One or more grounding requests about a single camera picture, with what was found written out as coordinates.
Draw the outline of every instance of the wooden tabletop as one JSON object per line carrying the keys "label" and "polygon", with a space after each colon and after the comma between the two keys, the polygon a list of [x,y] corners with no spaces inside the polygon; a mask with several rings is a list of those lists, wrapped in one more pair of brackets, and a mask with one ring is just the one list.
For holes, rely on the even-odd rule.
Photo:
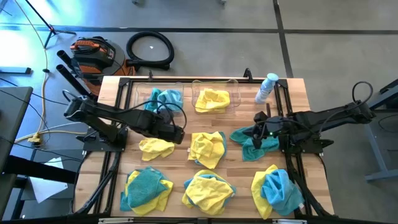
{"label": "wooden tabletop", "polygon": [[[301,78],[288,78],[287,82],[289,84],[293,111],[309,110],[310,105],[308,104],[304,80]],[[100,103],[113,106],[116,92],[118,90],[118,83],[119,77],[105,77],[98,101]],[[131,106],[134,105],[136,86],[136,84],[133,86],[133,96],[131,97],[130,103]],[[122,153],[119,166],[111,216],[137,216],[134,212],[120,211],[120,193],[124,190],[124,184],[128,173],[135,169],[152,166],[153,168],[160,170],[167,178],[169,178],[174,183],[174,187],[170,194],[169,201],[167,202],[165,211],[152,211],[146,215],[147,217],[209,217],[197,208],[187,208],[181,202],[181,198],[185,191],[183,187],[184,181],[192,178],[199,170],[204,169],[204,167],[196,165],[194,161],[187,160],[187,148],[190,147],[191,134],[197,132],[223,131],[228,137],[235,129],[253,125],[253,116],[261,110],[266,111],[265,105],[257,105],[254,103],[254,97],[259,87],[260,84],[239,85],[241,104],[235,108],[234,113],[196,114],[194,107],[192,106],[191,84],[185,83],[183,109],[188,117],[188,124],[185,128],[185,138],[180,145],[175,145],[174,152],[166,158],[158,157],[152,161],[142,161],[142,152],[139,150],[138,144],[143,137],[130,130],[126,150]],[[122,102],[124,102],[125,96],[126,92],[123,94]],[[285,102],[283,97],[284,94],[281,92],[282,104]],[[277,110],[274,92],[272,92],[267,98],[267,103],[271,106],[271,115],[276,116]],[[175,121],[176,124],[183,125],[183,117],[176,117]],[[285,158],[281,152],[276,151],[267,153],[258,161],[243,162],[242,146],[228,139],[227,149],[228,152],[226,156],[219,161],[216,169],[213,171],[224,178],[227,182],[234,185],[237,188],[237,192],[235,197],[233,197],[225,207],[224,213],[215,217],[261,218],[252,199],[250,190],[254,174],[257,171],[265,171],[273,164],[278,168],[286,169]],[[90,157],[83,163],[76,186],[75,210],[82,207],[97,187],[100,179],[103,157],[103,152],[94,152],[91,153]],[[333,213],[328,184],[319,158],[314,155],[303,154],[303,164],[308,188],[322,204],[323,208],[326,211]],[[108,191],[109,188],[107,186],[104,191],[101,211],[106,203]],[[279,217],[280,215],[276,212],[272,212],[270,216],[270,218]]]}

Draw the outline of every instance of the white paper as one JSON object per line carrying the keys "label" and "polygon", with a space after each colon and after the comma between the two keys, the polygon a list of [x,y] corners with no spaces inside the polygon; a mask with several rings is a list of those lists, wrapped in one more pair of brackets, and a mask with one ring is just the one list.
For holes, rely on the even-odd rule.
{"label": "white paper", "polygon": [[[63,169],[61,157],[54,158],[45,164]],[[37,203],[40,203],[56,193],[68,188],[68,184],[63,182],[45,180],[37,177],[29,177],[29,179],[32,182]]]}

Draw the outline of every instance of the microfiber towel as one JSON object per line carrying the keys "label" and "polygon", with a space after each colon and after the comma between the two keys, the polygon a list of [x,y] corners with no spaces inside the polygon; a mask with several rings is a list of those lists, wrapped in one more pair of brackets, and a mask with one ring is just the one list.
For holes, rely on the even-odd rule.
{"label": "microfiber towel", "polygon": [[251,195],[253,196],[253,200],[256,204],[257,210],[259,211],[263,219],[267,219],[269,217],[272,212],[272,206],[265,198],[261,197],[262,185],[266,180],[266,175],[270,174],[276,169],[278,169],[277,166],[271,165],[266,171],[256,172],[253,182],[251,184]]}
{"label": "microfiber towel", "polygon": [[164,211],[166,208],[167,200],[169,199],[169,195],[172,191],[173,188],[173,183],[167,179],[165,179],[164,176],[162,176],[164,179],[160,180],[160,183],[167,188],[167,190],[163,191],[160,193],[159,196],[156,198],[153,198],[151,201],[148,203],[145,203],[143,205],[140,205],[136,208],[131,208],[127,202],[127,196],[129,195],[128,191],[128,186],[131,184],[131,182],[140,174],[139,170],[135,170],[132,173],[130,173],[127,177],[127,182],[125,184],[125,189],[124,192],[121,192],[121,204],[120,204],[120,210],[129,212],[129,211],[134,211],[138,215],[145,215],[149,213],[150,211],[156,209],[160,211]]}
{"label": "microfiber towel", "polygon": [[197,160],[205,167],[214,169],[225,152],[223,142],[223,137],[219,132],[192,133],[188,160]]}
{"label": "microfiber towel", "polygon": [[158,156],[165,158],[174,151],[174,143],[157,138],[145,138],[139,143],[142,160],[150,161]]}
{"label": "microfiber towel", "polygon": [[266,198],[279,215],[290,214],[304,202],[300,190],[283,169],[274,170],[266,175],[261,197]]}
{"label": "microfiber towel", "polygon": [[205,88],[200,90],[199,97],[195,104],[195,110],[199,113],[224,113],[225,108],[230,104],[229,93],[223,90]]}
{"label": "microfiber towel", "polygon": [[[158,88],[153,88],[152,93],[150,94],[149,100],[157,100],[163,103],[175,103],[176,105],[179,105],[179,107],[182,108],[182,94],[181,91],[179,90],[165,90],[161,91]],[[145,110],[150,110],[156,113],[156,110],[158,107],[159,109],[162,110],[164,109],[164,106],[161,106],[161,103],[156,103],[156,102],[151,102],[151,103],[146,103],[144,105]],[[178,108],[175,105],[166,105],[168,109],[172,111],[178,111],[180,108]]]}
{"label": "microfiber towel", "polygon": [[136,208],[146,204],[159,196],[160,193],[167,190],[167,187],[160,183],[164,177],[158,170],[146,167],[139,172],[139,175],[126,189],[126,192],[128,192],[128,194],[126,194],[127,204],[130,208]]}
{"label": "microfiber towel", "polygon": [[184,183],[182,202],[188,207],[198,207],[209,215],[220,215],[236,188],[210,170],[201,170]]}
{"label": "microfiber towel", "polygon": [[[146,101],[150,100],[157,100],[157,97],[162,93],[162,91],[158,88],[153,88],[152,93],[150,94],[150,97]],[[155,111],[157,109],[157,102],[150,102],[144,104],[144,110],[149,110],[149,111]]]}
{"label": "microfiber towel", "polygon": [[254,148],[251,137],[243,134],[243,131],[252,128],[239,128],[235,130],[229,138],[242,145],[243,161],[256,161],[263,157],[266,152],[275,151],[279,148],[279,140],[277,138],[267,138],[261,140],[261,147]]}
{"label": "microfiber towel", "polygon": [[[221,156],[221,158],[223,158],[226,155],[226,137],[225,137],[224,132],[222,132],[222,131],[219,131],[219,134],[221,135],[221,137],[223,137],[224,154]],[[195,160],[195,163],[198,164],[198,165],[203,166],[203,164],[201,164],[199,162],[199,160],[197,160],[197,159]]]}

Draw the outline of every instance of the yellow microfiber towel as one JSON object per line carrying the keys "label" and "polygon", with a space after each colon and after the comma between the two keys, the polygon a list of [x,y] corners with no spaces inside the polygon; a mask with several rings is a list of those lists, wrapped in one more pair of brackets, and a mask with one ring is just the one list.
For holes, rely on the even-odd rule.
{"label": "yellow microfiber towel", "polygon": [[142,160],[150,161],[158,156],[165,158],[174,151],[174,143],[157,138],[145,138],[139,143],[142,151]]}
{"label": "yellow microfiber towel", "polygon": [[188,208],[198,207],[209,215],[220,215],[235,195],[236,188],[210,170],[201,170],[185,181],[182,203]]}
{"label": "yellow microfiber towel", "polygon": [[214,169],[224,152],[223,137],[218,131],[213,134],[192,133],[188,160],[197,160],[205,167]]}
{"label": "yellow microfiber towel", "polygon": [[266,199],[261,197],[261,188],[264,181],[266,181],[266,175],[277,169],[277,166],[271,165],[266,171],[256,172],[251,184],[251,194],[253,196],[254,203],[263,219],[267,219],[269,217],[272,212],[272,206]]}
{"label": "yellow microfiber towel", "polygon": [[[140,174],[140,172],[138,170],[135,170],[134,172],[132,172],[127,180],[127,183],[124,185],[124,193],[125,196],[128,196],[128,189],[127,187],[129,186],[129,184],[131,184],[131,182]],[[167,205],[167,200],[169,199],[169,195],[172,191],[173,188],[173,182],[169,181],[169,180],[165,180],[162,179],[160,180],[160,183],[165,186],[167,188],[167,190],[163,191],[162,193],[160,193],[160,195],[158,195],[156,198],[152,199],[151,201],[149,201],[146,204],[140,205],[136,208],[132,208],[131,210],[133,212],[135,212],[137,215],[145,215],[147,213],[149,213],[150,211],[156,209],[159,211],[164,211]]]}
{"label": "yellow microfiber towel", "polygon": [[229,106],[229,104],[230,99],[227,91],[205,88],[200,90],[195,110],[199,113],[224,113],[224,108]]}

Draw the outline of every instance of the concrete floor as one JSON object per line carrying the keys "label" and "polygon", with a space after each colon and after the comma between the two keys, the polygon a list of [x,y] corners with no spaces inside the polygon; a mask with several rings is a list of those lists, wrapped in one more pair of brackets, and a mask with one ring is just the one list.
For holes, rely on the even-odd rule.
{"label": "concrete floor", "polygon": [[[27,7],[34,24],[39,18]],[[31,0],[38,11],[53,25],[90,27],[179,27],[179,28],[253,28],[276,29],[272,0],[228,0],[225,7],[216,0],[162,1],[142,0],[135,6],[130,0]],[[279,0],[285,29],[398,29],[398,3],[394,0]],[[13,1],[0,13],[3,23],[26,24],[27,21]],[[46,38],[46,32],[39,32]],[[59,34],[49,43],[47,55],[53,72],[46,85],[46,97],[65,101],[60,90],[71,86],[55,72],[61,61],[60,49],[68,49],[77,37],[101,35],[124,48],[130,32],[79,32],[77,36]],[[154,75],[232,76],[240,77],[249,67],[256,77],[275,72],[286,77],[278,34],[173,33],[165,35],[175,49],[172,69],[152,69]],[[30,27],[20,31],[0,30],[3,45],[0,66],[29,66],[31,75],[1,75],[18,84],[34,87],[40,94],[45,66],[44,53]],[[398,78],[397,35],[286,35],[294,77],[304,78],[311,109],[314,111],[341,106],[351,101],[351,87],[366,80],[375,91]],[[145,59],[161,58],[167,49],[154,39],[142,39],[133,46],[134,52]],[[139,74],[147,75],[143,68]],[[366,96],[365,86],[358,88],[357,97]],[[32,96],[34,107],[41,108],[40,98]],[[68,123],[63,118],[64,106],[46,103],[48,126]],[[39,118],[29,108],[19,136],[33,133]],[[69,130],[85,131],[85,125],[70,126]],[[327,132],[325,138],[335,141],[325,149],[328,184],[335,213],[343,218],[398,223],[398,178],[367,183],[366,174],[379,170],[370,144],[360,125],[346,125]],[[52,134],[48,148],[81,149],[73,135]],[[15,147],[13,154],[30,157],[30,151]],[[395,159],[396,152],[391,152]],[[68,212],[67,195],[46,203],[25,205],[27,218]],[[37,208],[45,207],[39,212]],[[56,207],[56,212],[48,210]]]}

